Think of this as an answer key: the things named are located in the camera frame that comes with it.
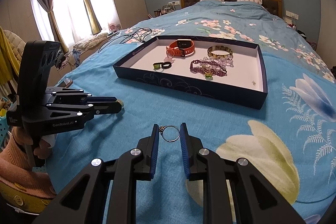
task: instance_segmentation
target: silver ring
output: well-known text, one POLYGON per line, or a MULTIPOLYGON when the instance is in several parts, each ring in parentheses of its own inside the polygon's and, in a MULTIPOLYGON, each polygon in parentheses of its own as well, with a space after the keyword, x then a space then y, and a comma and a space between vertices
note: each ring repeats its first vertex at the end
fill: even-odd
POLYGON ((180 130, 179 130, 176 126, 160 126, 160 127, 159 127, 159 132, 160 132, 161 136, 163 137, 163 139, 164 139, 166 142, 169 142, 169 143, 176 142, 176 141, 179 139, 179 137, 180 137, 180 130), (163 136, 163 132, 164 132, 164 130, 165 130, 166 128, 168 128, 168 127, 173 127, 173 128, 175 128, 175 129, 178 131, 178 137, 177 137, 175 140, 167 140, 167 139, 163 136))

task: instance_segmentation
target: human hand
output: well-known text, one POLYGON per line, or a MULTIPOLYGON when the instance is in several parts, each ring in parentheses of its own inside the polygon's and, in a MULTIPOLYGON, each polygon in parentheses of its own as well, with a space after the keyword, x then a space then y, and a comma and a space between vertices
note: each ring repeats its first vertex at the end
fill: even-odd
MULTIPOLYGON (((25 129, 22 127, 13 128, 13 137, 19 145, 33 145, 33 139, 26 133, 25 129)), ((34 155, 42 160, 47 159, 51 154, 50 146, 51 145, 48 142, 41 139, 40 146, 34 149, 34 155)))

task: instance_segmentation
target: phone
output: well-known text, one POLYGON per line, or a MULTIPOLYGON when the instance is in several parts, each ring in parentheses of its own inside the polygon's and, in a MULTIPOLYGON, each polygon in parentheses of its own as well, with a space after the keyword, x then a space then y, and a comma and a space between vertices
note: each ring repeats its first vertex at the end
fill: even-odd
POLYGON ((68 88, 72 85, 73 81, 70 78, 65 78, 61 83, 59 83, 60 88, 68 88))

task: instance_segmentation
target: floral duvet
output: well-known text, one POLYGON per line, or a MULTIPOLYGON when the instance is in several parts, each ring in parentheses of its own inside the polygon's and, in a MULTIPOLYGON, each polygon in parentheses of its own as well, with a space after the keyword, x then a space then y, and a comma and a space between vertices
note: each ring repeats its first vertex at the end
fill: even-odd
MULTIPOLYGON (((135 147, 153 124, 186 122, 189 133, 221 157, 249 159, 306 223, 317 223, 336 194, 336 85, 305 40, 261 5, 244 1, 202 1, 118 35, 142 27, 152 29, 146 40, 182 34, 258 43, 268 79, 263 108, 164 89, 159 81, 152 86, 118 79, 112 65, 138 44, 129 39, 120 45, 124 38, 117 38, 65 77, 72 88, 122 99, 125 112, 95 117, 83 130, 57 136, 47 161, 56 191, 93 158, 112 160, 135 147)), ((137 186, 137 223, 202 222, 203 187, 185 180, 180 149, 160 140, 155 177, 137 186)))

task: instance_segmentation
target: blue bedsheet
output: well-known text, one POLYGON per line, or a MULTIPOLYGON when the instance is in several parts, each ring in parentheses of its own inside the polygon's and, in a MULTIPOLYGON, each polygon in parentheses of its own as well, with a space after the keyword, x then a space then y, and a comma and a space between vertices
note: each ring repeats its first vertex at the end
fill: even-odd
MULTIPOLYGON (((93 158, 112 160, 136 147, 155 123, 179 127, 186 122, 189 133, 220 156, 248 158, 307 223, 316 223, 336 192, 336 86, 303 38, 260 5, 246 2, 204 1, 120 35, 137 27, 152 28, 152 35, 201 34, 259 43, 269 90, 264 106, 255 110, 118 79, 112 65, 138 46, 119 45, 119 38, 65 76, 73 80, 72 88, 115 96, 125 108, 57 136, 47 161, 56 192, 93 158)), ((186 182, 180 143, 161 139, 154 180, 138 183, 137 223, 201 223, 202 213, 202 188, 186 182)))

